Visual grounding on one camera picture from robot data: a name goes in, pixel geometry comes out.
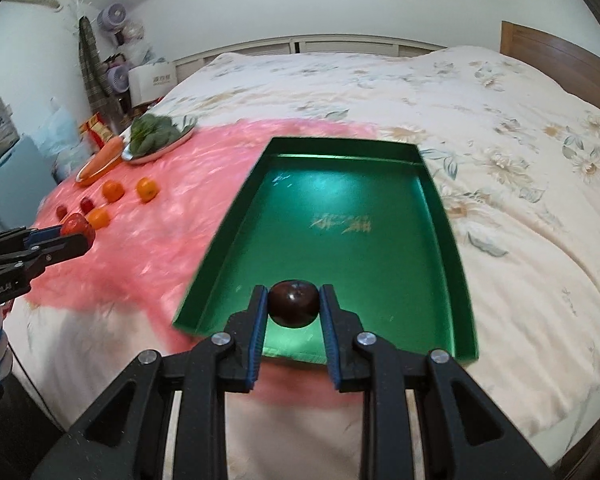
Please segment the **red apple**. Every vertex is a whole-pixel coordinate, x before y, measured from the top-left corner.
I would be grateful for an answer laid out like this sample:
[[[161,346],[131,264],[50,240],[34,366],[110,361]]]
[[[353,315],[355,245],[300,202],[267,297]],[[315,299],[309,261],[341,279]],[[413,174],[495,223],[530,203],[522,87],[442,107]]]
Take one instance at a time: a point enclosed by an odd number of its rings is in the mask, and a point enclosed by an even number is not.
[[[69,236],[73,234],[81,234],[87,241],[87,246],[92,247],[96,237],[96,232],[87,218],[83,214],[68,214],[65,220],[62,222],[60,235]]]

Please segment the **small red plum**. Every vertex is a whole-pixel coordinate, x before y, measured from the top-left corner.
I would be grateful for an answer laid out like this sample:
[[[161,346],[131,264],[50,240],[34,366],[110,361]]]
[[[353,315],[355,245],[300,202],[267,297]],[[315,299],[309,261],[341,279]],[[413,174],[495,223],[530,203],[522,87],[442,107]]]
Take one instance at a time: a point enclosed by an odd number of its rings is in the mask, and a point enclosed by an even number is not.
[[[67,217],[68,208],[65,205],[59,205],[56,208],[56,217],[59,221],[64,220]]]
[[[94,208],[95,205],[90,198],[83,197],[80,201],[80,209],[82,211],[82,214],[89,214]]]

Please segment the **orange tangerine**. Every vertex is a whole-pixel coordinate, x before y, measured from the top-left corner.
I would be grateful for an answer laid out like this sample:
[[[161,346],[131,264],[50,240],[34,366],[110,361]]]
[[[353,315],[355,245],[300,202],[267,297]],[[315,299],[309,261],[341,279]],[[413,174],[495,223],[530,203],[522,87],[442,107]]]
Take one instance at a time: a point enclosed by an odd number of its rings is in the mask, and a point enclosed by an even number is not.
[[[125,194],[125,189],[121,182],[108,180],[102,185],[102,197],[108,204],[113,204],[121,200]]]
[[[147,204],[154,200],[160,192],[158,183],[151,178],[140,178],[135,185],[135,191],[143,204]]]
[[[86,220],[94,230],[100,230],[110,226],[111,218],[108,210],[105,207],[92,209],[87,215]]]

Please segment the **dark purple plum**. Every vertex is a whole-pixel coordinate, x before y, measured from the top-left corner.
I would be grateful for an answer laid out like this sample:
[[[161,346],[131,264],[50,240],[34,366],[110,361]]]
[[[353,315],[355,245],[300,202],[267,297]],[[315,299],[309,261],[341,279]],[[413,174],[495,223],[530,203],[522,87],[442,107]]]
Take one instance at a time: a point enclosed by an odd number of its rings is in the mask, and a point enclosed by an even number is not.
[[[286,328],[303,328],[320,314],[321,298],[315,285],[306,281],[282,281],[268,291],[268,316]]]

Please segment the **orange oval plate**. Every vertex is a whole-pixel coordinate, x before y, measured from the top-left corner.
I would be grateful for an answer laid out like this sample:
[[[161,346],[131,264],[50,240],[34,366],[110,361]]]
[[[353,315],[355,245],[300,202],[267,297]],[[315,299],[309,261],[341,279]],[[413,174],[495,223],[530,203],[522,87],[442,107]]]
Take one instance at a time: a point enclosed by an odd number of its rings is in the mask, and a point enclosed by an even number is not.
[[[87,188],[122,162],[121,154],[96,154],[76,174],[74,183]]]

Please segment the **pink plastic sheet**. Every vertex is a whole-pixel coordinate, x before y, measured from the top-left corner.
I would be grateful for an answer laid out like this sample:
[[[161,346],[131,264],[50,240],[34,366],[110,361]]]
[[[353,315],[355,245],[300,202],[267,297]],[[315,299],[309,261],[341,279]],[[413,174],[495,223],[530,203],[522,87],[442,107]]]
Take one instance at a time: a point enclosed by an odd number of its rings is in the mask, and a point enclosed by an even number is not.
[[[133,356],[178,353],[193,338],[172,324],[213,235],[268,141],[276,136],[372,140],[375,127],[273,119],[204,127],[156,162],[120,165],[121,200],[83,257],[37,278],[12,321],[16,350],[55,415],[72,422]],[[157,197],[138,198],[140,178]]]

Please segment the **orange carrot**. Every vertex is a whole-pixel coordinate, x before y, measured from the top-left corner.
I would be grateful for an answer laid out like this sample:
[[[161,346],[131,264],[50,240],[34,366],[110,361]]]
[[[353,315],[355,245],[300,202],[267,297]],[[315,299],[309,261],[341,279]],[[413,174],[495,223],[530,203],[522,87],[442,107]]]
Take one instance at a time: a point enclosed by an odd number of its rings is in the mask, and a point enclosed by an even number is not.
[[[121,136],[113,136],[104,146],[83,166],[76,180],[84,181],[94,174],[98,174],[113,162],[116,162],[122,154],[124,142]]]

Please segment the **red yellow snack bag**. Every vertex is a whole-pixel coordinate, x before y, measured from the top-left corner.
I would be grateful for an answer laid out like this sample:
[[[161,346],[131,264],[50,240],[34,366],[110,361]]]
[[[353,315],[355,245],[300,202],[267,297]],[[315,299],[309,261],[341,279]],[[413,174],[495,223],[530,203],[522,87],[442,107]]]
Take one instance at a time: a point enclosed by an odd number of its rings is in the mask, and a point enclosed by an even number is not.
[[[99,152],[114,137],[114,132],[99,113],[87,119],[79,128],[80,135],[91,145],[94,152]]]

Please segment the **green rectangular tray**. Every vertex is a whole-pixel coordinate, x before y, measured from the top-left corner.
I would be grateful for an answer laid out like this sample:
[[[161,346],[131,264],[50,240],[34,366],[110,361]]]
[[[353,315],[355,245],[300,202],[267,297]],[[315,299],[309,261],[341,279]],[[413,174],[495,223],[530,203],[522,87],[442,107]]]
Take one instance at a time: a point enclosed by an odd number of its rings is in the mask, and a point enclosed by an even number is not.
[[[275,138],[245,180],[175,315],[208,336],[257,285],[329,284],[396,347],[478,358],[465,273],[434,180],[412,144]]]

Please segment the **silver plate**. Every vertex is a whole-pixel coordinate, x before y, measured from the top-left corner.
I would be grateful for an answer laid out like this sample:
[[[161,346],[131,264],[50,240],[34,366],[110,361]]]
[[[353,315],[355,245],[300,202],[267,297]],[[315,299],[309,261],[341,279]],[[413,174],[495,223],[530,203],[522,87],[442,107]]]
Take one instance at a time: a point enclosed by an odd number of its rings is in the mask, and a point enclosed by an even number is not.
[[[132,122],[122,160],[132,165],[153,162],[186,143],[194,134],[196,125],[195,116],[185,115],[177,122],[166,115],[143,114]]]

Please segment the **green leafy vegetable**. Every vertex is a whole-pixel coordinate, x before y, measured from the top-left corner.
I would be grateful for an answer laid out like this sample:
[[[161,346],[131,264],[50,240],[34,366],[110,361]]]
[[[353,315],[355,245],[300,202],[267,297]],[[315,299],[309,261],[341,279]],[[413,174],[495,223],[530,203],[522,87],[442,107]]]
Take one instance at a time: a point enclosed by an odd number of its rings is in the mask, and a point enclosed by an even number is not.
[[[196,123],[196,118],[187,116],[181,122],[176,122],[166,115],[143,114],[132,123],[130,153],[134,158],[154,154],[180,140]]]

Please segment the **white cardboard box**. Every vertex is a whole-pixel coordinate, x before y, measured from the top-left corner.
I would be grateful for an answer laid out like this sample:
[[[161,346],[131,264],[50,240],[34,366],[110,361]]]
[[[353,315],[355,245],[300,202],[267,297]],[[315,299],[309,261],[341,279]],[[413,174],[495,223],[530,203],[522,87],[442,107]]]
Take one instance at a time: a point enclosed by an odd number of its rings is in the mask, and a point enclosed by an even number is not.
[[[166,96],[176,85],[175,66],[169,62],[144,64],[129,70],[131,104],[139,106]]]

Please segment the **purple fan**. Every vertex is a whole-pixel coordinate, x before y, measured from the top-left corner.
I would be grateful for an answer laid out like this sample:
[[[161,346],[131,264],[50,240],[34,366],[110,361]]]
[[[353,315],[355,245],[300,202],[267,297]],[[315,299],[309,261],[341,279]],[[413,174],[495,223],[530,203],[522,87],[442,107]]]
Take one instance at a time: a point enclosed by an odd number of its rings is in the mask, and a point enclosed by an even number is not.
[[[120,2],[111,3],[97,15],[98,26],[105,32],[117,32],[122,29],[128,14]]]

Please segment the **floral bed duvet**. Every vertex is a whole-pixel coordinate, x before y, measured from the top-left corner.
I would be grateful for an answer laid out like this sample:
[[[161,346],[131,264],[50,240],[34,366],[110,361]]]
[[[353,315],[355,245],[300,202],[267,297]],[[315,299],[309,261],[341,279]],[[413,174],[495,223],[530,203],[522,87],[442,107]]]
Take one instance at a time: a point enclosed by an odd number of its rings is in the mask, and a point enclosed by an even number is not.
[[[178,148],[6,330],[68,427],[137,353],[189,349],[257,285],[331,284],[366,330],[441,348],[550,465],[600,419],[600,110],[535,68],[416,56],[225,53],[154,109]]]

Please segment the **wooden headboard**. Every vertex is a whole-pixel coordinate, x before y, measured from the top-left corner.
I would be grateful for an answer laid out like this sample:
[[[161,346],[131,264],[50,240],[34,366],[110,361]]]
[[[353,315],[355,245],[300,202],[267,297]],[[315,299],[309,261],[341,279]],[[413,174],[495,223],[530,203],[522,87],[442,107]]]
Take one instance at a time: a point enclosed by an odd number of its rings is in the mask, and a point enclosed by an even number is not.
[[[600,109],[600,58],[594,53],[548,32],[506,21],[502,21],[500,52],[536,68]]]

